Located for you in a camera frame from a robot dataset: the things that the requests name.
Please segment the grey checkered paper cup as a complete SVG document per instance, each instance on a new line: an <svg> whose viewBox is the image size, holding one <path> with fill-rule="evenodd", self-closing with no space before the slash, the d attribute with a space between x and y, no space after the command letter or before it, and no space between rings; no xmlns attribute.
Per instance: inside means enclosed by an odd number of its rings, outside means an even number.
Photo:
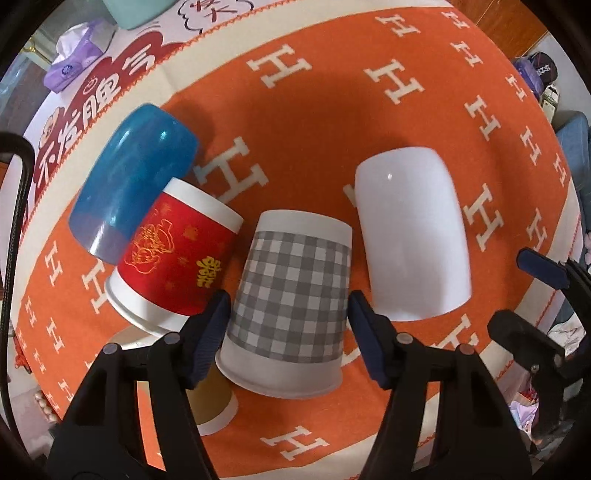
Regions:
<svg viewBox="0 0 591 480"><path fill-rule="evenodd" d="M342 383L353 229L297 210L259 217L215 357L236 385L283 399L318 397Z"/></svg>

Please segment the orange H pattern blanket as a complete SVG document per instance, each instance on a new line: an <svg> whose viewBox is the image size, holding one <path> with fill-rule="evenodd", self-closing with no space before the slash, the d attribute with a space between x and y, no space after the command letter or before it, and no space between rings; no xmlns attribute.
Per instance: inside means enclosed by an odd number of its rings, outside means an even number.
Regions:
<svg viewBox="0 0 591 480"><path fill-rule="evenodd" d="M126 325L105 292L111 267L75 241L67 220L106 142L145 103L197 136L188 179L242 216L229 292L264 211L310 211L357 228L360 163L398 148L435 150L457 192L472 295L449 312L394 323L430 346L474 346L505 396L519 390L525 371L487 323L512 309L548 329L563 297L519 271L516 254L530 247L564 260L583 241L566 156L503 52L444 1L197 1L122 32L27 128L36 165L13 318L58 418Z"/></svg>

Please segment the white plastic cup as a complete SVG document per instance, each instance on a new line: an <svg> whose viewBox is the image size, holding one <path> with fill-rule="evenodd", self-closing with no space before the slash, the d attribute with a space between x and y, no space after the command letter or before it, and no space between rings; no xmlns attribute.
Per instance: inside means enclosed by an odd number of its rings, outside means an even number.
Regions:
<svg viewBox="0 0 591 480"><path fill-rule="evenodd" d="M356 168L374 309L394 321L445 315L472 296L465 227L445 162L427 147L370 157Z"/></svg>

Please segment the purple tissue pack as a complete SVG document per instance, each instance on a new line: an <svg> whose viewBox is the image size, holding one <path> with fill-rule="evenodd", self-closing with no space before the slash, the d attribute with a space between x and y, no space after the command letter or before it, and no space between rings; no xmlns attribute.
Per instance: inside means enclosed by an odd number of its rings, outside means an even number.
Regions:
<svg viewBox="0 0 591 480"><path fill-rule="evenodd" d="M56 43L57 57L43 85L52 92L63 91L108 49L116 26L98 18L70 27Z"/></svg>

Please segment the mint green container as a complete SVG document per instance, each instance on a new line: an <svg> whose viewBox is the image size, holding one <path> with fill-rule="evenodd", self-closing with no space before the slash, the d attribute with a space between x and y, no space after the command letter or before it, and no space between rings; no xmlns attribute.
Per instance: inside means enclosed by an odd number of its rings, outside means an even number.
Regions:
<svg viewBox="0 0 591 480"><path fill-rule="evenodd" d="M144 25L175 3L175 0L103 0L117 25L125 30Z"/></svg>

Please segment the blue plastic cup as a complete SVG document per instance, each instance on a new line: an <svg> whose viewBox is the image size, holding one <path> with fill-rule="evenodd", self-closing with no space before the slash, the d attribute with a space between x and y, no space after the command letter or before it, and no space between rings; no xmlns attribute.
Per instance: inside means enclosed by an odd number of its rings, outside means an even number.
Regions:
<svg viewBox="0 0 591 480"><path fill-rule="evenodd" d="M130 113L98 156L68 226L92 256L115 265L160 192L182 178L197 155L190 129L153 104Z"/></svg>

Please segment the brown paper cup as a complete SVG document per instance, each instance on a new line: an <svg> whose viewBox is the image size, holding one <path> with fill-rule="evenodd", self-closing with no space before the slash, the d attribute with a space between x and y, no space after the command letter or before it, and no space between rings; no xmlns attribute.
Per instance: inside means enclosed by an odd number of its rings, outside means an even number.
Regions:
<svg viewBox="0 0 591 480"><path fill-rule="evenodd" d="M123 350L151 346L156 341L152 336L130 325L110 338ZM230 383L217 365L213 363L207 376L193 390L187 390L187 399L201 436L213 435L228 426L238 413L238 399Z"/></svg>

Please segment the red paper cup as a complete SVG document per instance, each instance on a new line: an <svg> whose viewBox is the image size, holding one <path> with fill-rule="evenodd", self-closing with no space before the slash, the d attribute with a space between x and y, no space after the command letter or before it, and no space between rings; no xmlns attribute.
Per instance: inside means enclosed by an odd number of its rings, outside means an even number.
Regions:
<svg viewBox="0 0 591 480"><path fill-rule="evenodd" d="M111 306L149 335L180 330L221 286L242 223L221 201L171 179L105 283Z"/></svg>

